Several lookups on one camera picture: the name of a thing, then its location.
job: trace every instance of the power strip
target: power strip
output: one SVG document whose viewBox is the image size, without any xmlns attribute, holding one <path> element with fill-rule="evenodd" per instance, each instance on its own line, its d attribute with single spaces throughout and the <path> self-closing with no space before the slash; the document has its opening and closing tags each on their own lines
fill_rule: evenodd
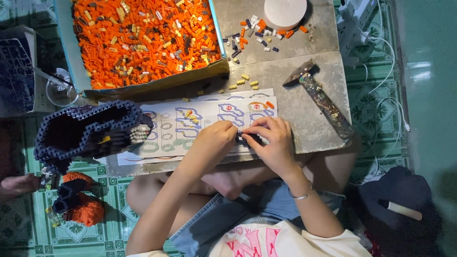
<svg viewBox="0 0 457 257">
<path fill-rule="evenodd" d="M 357 26 L 363 29 L 376 6 L 376 0 L 341 0 L 341 17 L 336 22 L 336 28 L 343 57 L 349 56 L 354 46 L 367 44 L 371 35 L 362 34 Z"/>
</svg>

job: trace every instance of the dark cloth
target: dark cloth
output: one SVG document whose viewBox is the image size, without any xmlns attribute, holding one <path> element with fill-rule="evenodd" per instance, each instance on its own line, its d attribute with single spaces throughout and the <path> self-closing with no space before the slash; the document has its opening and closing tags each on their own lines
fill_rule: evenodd
<svg viewBox="0 0 457 257">
<path fill-rule="evenodd" d="M 346 196 L 385 256 L 439 256 L 436 238 L 441 230 L 441 219 L 424 177 L 412 175 L 407 168 L 398 166 L 378 181 L 350 190 Z M 421 212 L 422 220 L 388 210 L 379 200 Z"/>
</svg>

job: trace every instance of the denim shorts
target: denim shorts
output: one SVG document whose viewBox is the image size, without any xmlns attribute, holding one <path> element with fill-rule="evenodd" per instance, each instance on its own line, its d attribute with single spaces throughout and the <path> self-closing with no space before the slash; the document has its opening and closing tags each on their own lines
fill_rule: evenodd
<svg viewBox="0 0 457 257">
<path fill-rule="evenodd" d="M 188 257 L 205 257 L 211 247 L 232 228 L 239 224 L 271 224 L 288 220 L 305 229 L 289 187 L 282 180 L 263 183 L 265 192 L 255 208 L 244 199 L 228 200 L 220 194 L 213 197 L 183 227 L 170 237 L 177 250 Z M 336 214 L 344 195 L 317 191 L 321 199 Z"/>
</svg>

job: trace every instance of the gray table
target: gray table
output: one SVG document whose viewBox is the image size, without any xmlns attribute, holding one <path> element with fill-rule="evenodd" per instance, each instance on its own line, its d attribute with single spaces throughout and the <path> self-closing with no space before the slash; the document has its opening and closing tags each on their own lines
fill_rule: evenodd
<svg viewBox="0 0 457 257">
<path fill-rule="evenodd" d="M 263 16 L 263 0 L 214 0 L 216 15 L 222 35 L 234 34 L 241 31 L 240 21 L 257 15 Z M 308 153 L 342 148 L 346 141 L 339 138 L 319 108 L 301 86 L 284 88 L 282 83 L 303 62 L 313 58 L 320 68 L 315 79 L 322 84 L 323 89 L 351 121 L 349 100 L 347 96 L 343 63 L 338 47 L 338 37 L 335 22 L 335 11 L 332 0 L 309 0 L 306 12 L 306 24 L 309 33 L 297 31 L 289 39 L 281 41 L 271 37 L 268 47 L 276 46 L 276 52 L 265 52 L 264 46 L 256 42 L 256 36 L 245 38 L 249 41 L 245 50 L 237 56 L 240 64 L 230 62 L 230 79 L 222 80 L 220 76 L 196 81 L 186 85 L 173 87 L 159 94 L 145 95 L 135 99 L 136 102 L 149 102 L 171 98 L 194 97 L 202 85 L 211 83 L 205 90 L 207 94 L 216 94 L 228 86 L 236 84 L 245 73 L 251 81 L 258 80 L 261 89 L 274 88 L 277 97 L 279 116 L 291 123 L 296 153 Z M 224 46 L 227 54 L 231 55 L 232 47 Z M 251 90 L 249 84 L 238 86 L 234 91 Z M 223 162 L 249 161 L 255 156 L 240 155 L 226 157 Z M 107 172 L 110 177 L 127 177 L 156 172 L 172 171 L 178 161 L 118 166 L 116 156 L 106 159 Z"/>
</svg>

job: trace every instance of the hammer head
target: hammer head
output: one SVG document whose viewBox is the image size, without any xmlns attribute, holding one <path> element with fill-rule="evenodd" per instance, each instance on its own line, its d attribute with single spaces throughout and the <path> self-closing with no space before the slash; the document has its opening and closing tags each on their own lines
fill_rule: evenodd
<svg viewBox="0 0 457 257">
<path fill-rule="evenodd" d="M 316 65 L 313 59 L 302 64 L 295 71 L 293 71 L 286 81 L 282 84 L 285 87 L 295 86 L 296 81 L 303 76 L 303 74 L 309 73 L 309 71 Z"/>
</svg>

